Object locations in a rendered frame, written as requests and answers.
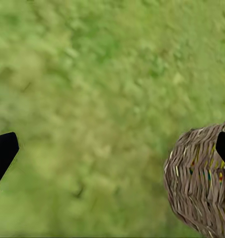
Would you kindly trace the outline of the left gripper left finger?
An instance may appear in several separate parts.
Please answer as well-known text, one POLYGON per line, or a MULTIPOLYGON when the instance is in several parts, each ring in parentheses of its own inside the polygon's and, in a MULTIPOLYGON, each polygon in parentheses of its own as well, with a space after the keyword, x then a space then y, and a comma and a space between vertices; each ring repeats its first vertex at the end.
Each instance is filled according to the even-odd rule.
POLYGON ((15 132, 0 135, 0 180, 19 151, 15 132))

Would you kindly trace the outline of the wicker basket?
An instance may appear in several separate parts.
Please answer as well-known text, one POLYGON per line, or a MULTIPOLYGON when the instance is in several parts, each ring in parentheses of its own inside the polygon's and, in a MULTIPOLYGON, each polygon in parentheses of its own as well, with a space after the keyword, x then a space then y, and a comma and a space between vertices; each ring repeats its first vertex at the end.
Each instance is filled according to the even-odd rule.
POLYGON ((222 168, 223 160, 216 150, 220 132, 225 132, 225 121, 190 128, 181 134, 171 153, 169 150, 164 163, 163 187, 172 211, 184 225, 206 238, 225 238, 225 163, 222 168))

